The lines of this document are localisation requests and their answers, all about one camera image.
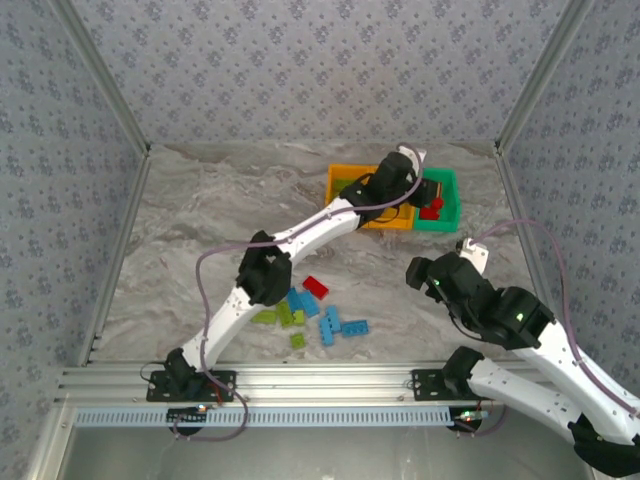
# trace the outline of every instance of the patterned wall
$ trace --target patterned wall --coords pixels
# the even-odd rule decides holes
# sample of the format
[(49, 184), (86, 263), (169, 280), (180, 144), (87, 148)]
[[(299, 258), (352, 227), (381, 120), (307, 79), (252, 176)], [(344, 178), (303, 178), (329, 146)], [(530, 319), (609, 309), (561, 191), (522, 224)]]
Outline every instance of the patterned wall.
[(3, 0), (0, 478), (23, 476), (77, 361), (137, 163), (46, 1)]
[(581, 346), (638, 395), (640, 5), (596, 5), (508, 157), (528, 214), (562, 243)]
[(74, 0), (151, 142), (493, 139), (566, 0)]

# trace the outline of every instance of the yellow tray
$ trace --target yellow tray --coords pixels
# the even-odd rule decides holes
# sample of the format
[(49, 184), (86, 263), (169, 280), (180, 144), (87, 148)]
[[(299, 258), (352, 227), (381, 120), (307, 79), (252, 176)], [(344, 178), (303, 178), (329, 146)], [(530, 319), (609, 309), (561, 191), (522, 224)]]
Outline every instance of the yellow tray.
[[(329, 165), (329, 181), (324, 198), (325, 206), (329, 205), (345, 186), (365, 173), (375, 172), (377, 168), (373, 165), (341, 165), (337, 163)], [(400, 206), (399, 212), (396, 212), (395, 208), (387, 208), (381, 217), (367, 223), (364, 228), (412, 230), (415, 214), (416, 209), (404, 203)]]

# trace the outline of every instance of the marble surface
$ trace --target marble surface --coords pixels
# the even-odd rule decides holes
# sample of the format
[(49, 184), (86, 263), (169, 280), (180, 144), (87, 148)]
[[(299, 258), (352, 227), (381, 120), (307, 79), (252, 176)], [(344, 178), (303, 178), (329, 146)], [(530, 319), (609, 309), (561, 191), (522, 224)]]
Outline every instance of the marble surface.
[[(427, 165), (455, 169), (462, 218), (456, 234), (359, 230), (305, 259), (294, 271), (299, 286), (312, 274), (330, 288), (322, 306), (335, 304), (343, 320), (367, 319), (370, 334), (336, 337), (323, 347), (317, 320), (304, 328), (248, 323), (220, 361), (442, 360), (459, 345), (493, 358), (498, 347), (462, 336), (446, 309), (405, 285), (413, 256), (436, 257), (463, 235), (511, 218), (490, 150), (427, 144)], [(161, 359), (202, 327), (194, 277), (198, 255), (214, 245), (275, 233), (323, 207), (330, 163), (377, 164), (390, 144), (282, 144), (155, 146), (113, 303), (93, 360)], [(487, 277), (496, 286), (531, 289), (515, 230), (485, 243)], [(210, 257), (203, 279), (213, 308), (228, 295), (243, 251)], [(307, 346), (293, 351), (289, 336), (303, 331)]]

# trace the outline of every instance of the blue block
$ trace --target blue block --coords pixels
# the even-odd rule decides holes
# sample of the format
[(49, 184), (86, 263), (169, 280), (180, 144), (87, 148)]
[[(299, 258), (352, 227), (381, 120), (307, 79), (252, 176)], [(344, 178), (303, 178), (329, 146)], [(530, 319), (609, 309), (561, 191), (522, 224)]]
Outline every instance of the blue block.
[(338, 308), (335, 305), (329, 305), (327, 307), (327, 317), (329, 318), (329, 325), (331, 325), (331, 331), (333, 333), (339, 333), (340, 317), (338, 316)]
[(291, 287), (289, 289), (289, 293), (287, 293), (287, 303), (289, 304), (289, 310), (292, 312), (302, 310), (302, 302), (300, 301), (300, 297), (298, 296), (298, 292), (296, 292), (295, 287)]
[(298, 298), (300, 299), (300, 303), (302, 303), (302, 309), (304, 313), (307, 314), (307, 317), (313, 317), (320, 313), (320, 308), (316, 303), (315, 298), (311, 295), (311, 292), (304, 291), (298, 294)]
[(329, 325), (329, 319), (327, 317), (323, 317), (318, 322), (320, 326), (320, 336), (322, 337), (322, 344), (325, 347), (330, 347), (333, 345), (333, 333), (331, 333), (331, 325)]
[(343, 337), (356, 337), (358, 335), (366, 335), (367, 333), (369, 333), (369, 325), (366, 320), (342, 323)]

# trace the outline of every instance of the green lego brick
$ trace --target green lego brick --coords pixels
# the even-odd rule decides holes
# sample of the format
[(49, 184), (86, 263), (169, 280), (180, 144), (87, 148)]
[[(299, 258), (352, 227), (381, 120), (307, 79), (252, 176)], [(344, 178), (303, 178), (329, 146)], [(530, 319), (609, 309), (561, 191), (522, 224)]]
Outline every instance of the green lego brick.
[(278, 317), (280, 317), (282, 328), (293, 325), (293, 315), (291, 314), (291, 310), (289, 310), (289, 304), (287, 302), (278, 303), (276, 305), (276, 312), (278, 312)]
[(293, 312), (293, 324), (304, 325), (304, 310), (296, 310)]
[(264, 323), (267, 325), (275, 325), (278, 316), (273, 310), (263, 310), (251, 319), (253, 323)]
[(304, 335), (302, 335), (301, 333), (291, 335), (291, 346), (294, 350), (304, 348), (306, 346)]

